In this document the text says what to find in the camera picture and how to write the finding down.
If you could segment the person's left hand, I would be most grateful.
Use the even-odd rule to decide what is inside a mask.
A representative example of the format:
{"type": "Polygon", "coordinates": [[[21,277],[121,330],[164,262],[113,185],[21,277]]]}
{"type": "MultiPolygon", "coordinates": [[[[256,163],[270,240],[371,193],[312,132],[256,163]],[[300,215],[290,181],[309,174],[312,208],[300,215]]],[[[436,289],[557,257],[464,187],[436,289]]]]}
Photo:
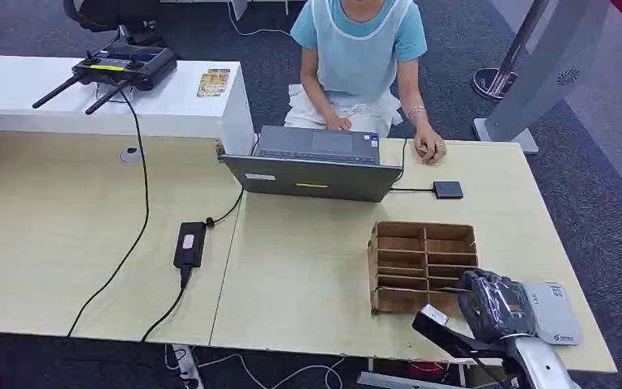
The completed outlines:
{"type": "Polygon", "coordinates": [[[426,165],[438,163],[447,154],[444,139],[428,122],[415,126],[414,147],[421,161],[426,165]]]}

